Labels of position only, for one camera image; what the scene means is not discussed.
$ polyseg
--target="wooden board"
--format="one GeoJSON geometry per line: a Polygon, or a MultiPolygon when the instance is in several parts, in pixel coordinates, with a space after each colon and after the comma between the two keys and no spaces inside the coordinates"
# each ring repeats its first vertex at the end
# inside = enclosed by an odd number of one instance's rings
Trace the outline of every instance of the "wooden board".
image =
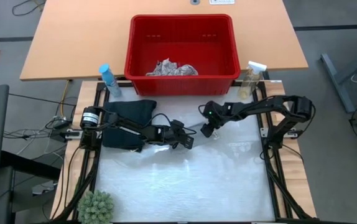
{"type": "Polygon", "coordinates": [[[98,78],[109,63],[123,74],[131,18],[138,14],[228,14],[233,18],[242,69],[248,61],[270,70],[307,68],[282,0],[237,0],[212,6],[201,0],[48,0],[21,80],[98,78]]]}
{"type": "MultiPolygon", "coordinates": [[[[83,82],[79,97],[78,97],[78,104],[76,106],[75,110],[75,116],[73,119],[73,125],[78,127],[80,123],[80,119],[82,116],[83,109],[87,106],[91,106],[94,103],[94,98],[96,95],[96,86],[97,82],[83,82]]],[[[266,82],[266,88],[267,88],[267,95],[283,95],[285,94],[284,87],[281,83],[269,83],[266,82]]],[[[282,116],[280,114],[273,113],[272,118],[274,121],[274,124],[277,124],[280,120],[282,120],[282,116]]],[[[297,152],[300,152],[299,150],[299,145],[297,144],[296,140],[285,140],[284,144],[291,147],[292,149],[295,149],[297,152]]],[[[61,196],[61,187],[62,187],[62,181],[63,182],[63,188],[64,191],[62,192],[62,204],[59,206],[56,217],[62,212],[63,210],[63,201],[65,198],[65,189],[67,186],[67,174],[68,174],[68,164],[69,161],[72,159],[72,154],[75,151],[75,149],[79,145],[79,140],[74,140],[70,141],[67,146],[67,150],[65,152],[65,162],[64,162],[64,169],[62,169],[62,172],[64,172],[64,179],[62,180],[62,175],[60,175],[60,182],[57,187],[57,192],[55,194],[54,198],[54,203],[53,203],[53,208],[51,212],[51,216],[53,215],[54,211],[58,207],[58,202],[60,200],[61,196]]],[[[296,201],[299,203],[299,205],[311,216],[315,216],[315,209],[313,205],[313,201],[311,198],[310,194],[310,189],[308,187],[308,182],[307,182],[307,176],[305,175],[305,170],[304,166],[302,164],[302,161],[300,158],[295,155],[294,153],[288,151],[285,148],[280,149],[279,151],[281,161],[282,161],[282,167],[284,169],[284,175],[287,183],[287,188],[289,192],[292,194],[292,196],[296,199],[296,201]]],[[[78,181],[79,175],[80,175],[80,170],[81,170],[81,165],[83,161],[83,155],[84,151],[79,150],[76,154],[75,157],[73,158],[74,161],[72,162],[71,165],[71,171],[70,171],[70,178],[69,178],[69,188],[68,188],[68,193],[67,193],[67,203],[71,200],[73,193],[75,191],[75,186],[78,181]]],[[[283,204],[283,199],[282,195],[279,193],[279,190],[277,190],[277,197],[279,199],[279,206],[281,208],[281,216],[283,217],[285,212],[284,212],[284,204],[283,204]]]]}

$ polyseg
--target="white table surface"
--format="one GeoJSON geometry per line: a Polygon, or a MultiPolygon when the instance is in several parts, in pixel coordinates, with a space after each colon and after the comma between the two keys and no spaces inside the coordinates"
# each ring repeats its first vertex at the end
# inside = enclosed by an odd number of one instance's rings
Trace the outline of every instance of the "white table surface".
{"type": "MultiPolygon", "coordinates": [[[[197,128],[191,150],[147,145],[141,153],[101,148],[96,189],[112,195],[112,222],[249,222],[274,220],[271,195],[256,116],[226,123],[206,139],[200,127],[206,121],[198,106],[213,100],[241,100],[238,87],[223,96],[141,97],[133,88],[121,88],[110,101],[150,99],[153,114],[165,113],[186,127],[197,128]]],[[[168,124],[163,116],[152,124],[168,124]]]]}

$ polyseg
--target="gray floor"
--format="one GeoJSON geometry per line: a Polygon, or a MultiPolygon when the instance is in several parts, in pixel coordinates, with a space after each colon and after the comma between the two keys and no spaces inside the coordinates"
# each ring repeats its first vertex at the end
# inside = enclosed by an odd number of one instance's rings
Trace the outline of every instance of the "gray floor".
{"type": "MultiPolygon", "coordinates": [[[[32,36],[41,13],[14,17],[11,7],[21,0],[0,0],[0,37],[32,36]]],[[[325,26],[357,24],[357,0],[284,0],[294,26],[325,26]]],[[[35,6],[24,6],[29,9],[35,6]]],[[[305,95],[313,100],[317,115],[310,129],[299,139],[315,209],[323,220],[357,223],[357,138],[353,134],[338,95],[318,61],[321,53],[329,53],[338,68],[357,56],[357,30],[297,32],[307,58],[308,70],[271,72],[272,79],[281,79],[287,94],[305,95]]],[[[10,85],[11,93],[60,101],[65,81],[21,82],[19,75],[30,42],[0,42],[0,84],[10,85]]],[[[77,96],[81,81],[70,84],[68,96],[77,96]]],[[[357,85],[351,95],[357,105],[357,85]]],[[[64,107],[65,114],[71,108],[64,107]]],[[[6,130],[41,128],[54,114],[56,105],[11,96],[7,109],[6,130]]],[[[27,142],[5,141],[3,149],[18,152],[27,142]]],[[[21,155],[34,158],[41,155],[47,140],[34,141],[21,155]]],[[[50,142],[49,151],[61,146],[50,142]]],[[[44,182],[34,180],[22,184],[28,188],[44,182]]],[[[50,213],[51,201],[45,204],[50,213]]],[[[42,222],[40,208],[19,213],[17,223],[42,222]]]]}

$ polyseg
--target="crumpled paper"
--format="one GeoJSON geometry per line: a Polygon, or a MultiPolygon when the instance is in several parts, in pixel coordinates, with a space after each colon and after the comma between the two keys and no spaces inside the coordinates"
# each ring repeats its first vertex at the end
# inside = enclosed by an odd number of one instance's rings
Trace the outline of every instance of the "crumpled paper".
{"type": "Polygon", "coordinates": [[[191,65],[183,65],[177,68],[177,63],[173,63],[165,59],[162,63],[158,62],[153,72],[149,72],[146,76],[166,76],[166,75],[198,75],[198,72],[191,65]]]}

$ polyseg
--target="succulent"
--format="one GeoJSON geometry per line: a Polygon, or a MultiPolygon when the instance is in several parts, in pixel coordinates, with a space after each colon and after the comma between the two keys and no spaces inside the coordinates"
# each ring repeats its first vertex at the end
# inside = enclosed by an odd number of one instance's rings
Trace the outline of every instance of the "succulent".
{"type": "Polygon", "coordinates": [[[113,217],[114,204],[110,194],[96,190],[87,192],[79,201],[79,222],[83,224],[107,224],[113,217]]]}

